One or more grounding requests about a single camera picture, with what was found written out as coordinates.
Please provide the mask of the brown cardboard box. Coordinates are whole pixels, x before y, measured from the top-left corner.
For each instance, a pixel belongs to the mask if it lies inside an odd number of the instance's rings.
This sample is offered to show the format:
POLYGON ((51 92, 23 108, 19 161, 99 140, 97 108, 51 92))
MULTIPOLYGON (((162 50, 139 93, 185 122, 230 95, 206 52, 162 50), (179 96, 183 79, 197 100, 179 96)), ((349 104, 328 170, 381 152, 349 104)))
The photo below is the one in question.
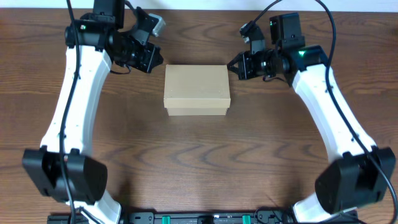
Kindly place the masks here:
POLYGON ((225 65, 167 65, 164 108, 169 116, 224 116, 231 104, 225 65))

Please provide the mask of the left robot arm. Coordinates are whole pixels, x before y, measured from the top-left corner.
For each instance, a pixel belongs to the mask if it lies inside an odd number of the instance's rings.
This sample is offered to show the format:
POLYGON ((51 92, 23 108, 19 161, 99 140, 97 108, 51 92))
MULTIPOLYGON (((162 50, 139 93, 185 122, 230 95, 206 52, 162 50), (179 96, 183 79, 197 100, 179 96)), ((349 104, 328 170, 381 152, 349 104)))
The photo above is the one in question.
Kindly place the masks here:
POLYGON ((129 1, 96 0, 93 10, 65 29, 66 67, 50 126, 38 149, 26 149, 22 165, 45 197, 70 207, 66 223, 127 223, 129 215, 106 189, 107 167, 94 160, 93 128, 100 94, 112 66, 150 73, 163 62, 149 38, 160 35, 164 19, 131 9, 136 23, 124 30, 129 1))

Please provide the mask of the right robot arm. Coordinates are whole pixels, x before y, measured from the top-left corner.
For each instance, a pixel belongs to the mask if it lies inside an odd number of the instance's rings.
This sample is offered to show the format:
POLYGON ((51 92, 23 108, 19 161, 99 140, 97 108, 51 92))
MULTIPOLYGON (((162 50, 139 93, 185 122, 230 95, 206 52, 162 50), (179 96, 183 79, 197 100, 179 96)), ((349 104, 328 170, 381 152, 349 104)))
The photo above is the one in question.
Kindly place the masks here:
POLYGON ((250 49, 235 56, 229 71, 239 79, 285 81, 302 99, 323 139, 329 165, 315 191, 291 206, 285 223, 355 222, 357 208, 380 202, 396 164, 392 149, 380 148, 364 131, 341 94, 329 59, 319 45, 306 45, 296 13, 271 17, 272 47, 260 27, 240 28, 250 49))

